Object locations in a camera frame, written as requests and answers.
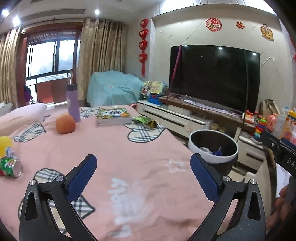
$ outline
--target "pink toy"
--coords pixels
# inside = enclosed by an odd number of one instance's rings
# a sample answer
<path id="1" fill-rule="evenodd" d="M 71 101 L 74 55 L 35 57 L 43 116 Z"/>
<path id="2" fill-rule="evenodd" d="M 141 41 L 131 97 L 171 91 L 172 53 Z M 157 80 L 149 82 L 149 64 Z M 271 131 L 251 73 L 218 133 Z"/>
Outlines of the pink toy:
<path id="1" fill-rule="evenodd" d="M 273 131 L 276 126 L 278 114 L 272 114 L 267 118 L 267 129 Z"/>

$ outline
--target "drawer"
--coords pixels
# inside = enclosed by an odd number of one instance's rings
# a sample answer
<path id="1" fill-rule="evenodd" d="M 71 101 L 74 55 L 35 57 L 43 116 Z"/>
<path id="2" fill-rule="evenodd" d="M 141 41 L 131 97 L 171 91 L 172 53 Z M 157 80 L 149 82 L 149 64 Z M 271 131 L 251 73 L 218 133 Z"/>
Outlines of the drawer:
<path id="1" fill-rule="evenodd" d="M 237 161 L 253 169 L 252 172 L 257 172 L 263 161 L 266 159 L 264 152 L 241 141 L 238 141 L 238 145 L 239 158 Z"/>
<path id="2" fill-rule="evenodd" d="M 148 105 L 144 106 L 139 104 L 137 110 L 140 114 L 155 119 L 164 127 L 185 137 L 189 137 L 193 131 L 203 130 L 205 128 L 205 126 L 202 124 L 187 120 L 171 113 L 167 113 Z"/>

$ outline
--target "ceiling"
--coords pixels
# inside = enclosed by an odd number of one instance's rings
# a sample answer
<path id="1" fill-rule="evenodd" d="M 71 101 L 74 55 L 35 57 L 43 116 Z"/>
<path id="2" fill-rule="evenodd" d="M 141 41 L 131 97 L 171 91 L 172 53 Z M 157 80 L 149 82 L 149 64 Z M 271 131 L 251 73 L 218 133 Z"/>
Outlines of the ceiling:
<path id="1" fill-rule="evenodd" d="M 138 17 L 141 10 L 161 0 L 1 0 L 0 11 L 4 7 L 9 7 L 13 1 L 16 6 L 14 8 L 10 7 L 10 9 L 13 9 L 2 21 L 0 18 L 0 33 L 13 28 L 12 20 L 15 16 L 25 20 L 22 22 L 22 26 L 26 26 L 40 21 L 53 20 L 54 18 L 95 18 L 95 9 L 100 10 L 100 18 L 127 23 Z M 66 9 L 75 9 L 76 11 L 66 11 Z"/>

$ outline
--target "beige curtain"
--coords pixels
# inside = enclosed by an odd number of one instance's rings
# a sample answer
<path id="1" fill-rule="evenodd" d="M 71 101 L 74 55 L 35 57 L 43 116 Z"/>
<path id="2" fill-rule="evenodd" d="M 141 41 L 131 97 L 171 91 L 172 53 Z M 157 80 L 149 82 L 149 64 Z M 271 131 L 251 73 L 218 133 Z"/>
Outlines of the beige curtain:
<path id="1" fill-rule="evenodd" d="M 18 107 L 15 68 L 20 30 L 18 27 L 0 35 L 0 102 L 11 102 L 15 107 Z"/>
<path id="2" fill-rule="evenodd" d="M 94 72 L 124 69 L 125 26 L 111 20 L 84 21 L 81 33 L 77 85 L 79 100 L 87 97 Z"/>

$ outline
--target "orange ball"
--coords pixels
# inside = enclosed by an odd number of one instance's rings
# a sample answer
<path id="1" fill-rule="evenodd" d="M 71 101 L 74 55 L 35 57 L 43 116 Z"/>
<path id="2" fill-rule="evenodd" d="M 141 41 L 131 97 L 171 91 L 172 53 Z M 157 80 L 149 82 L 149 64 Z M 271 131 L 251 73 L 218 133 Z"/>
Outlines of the orange ball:
<path id="1" fill-rule="evenodd" d="M 60 134 L 71 133 L 75 131 L 75 127 L 75 120 L 69 113 L 65 113 L 57 117 L 56 129 Z"/>

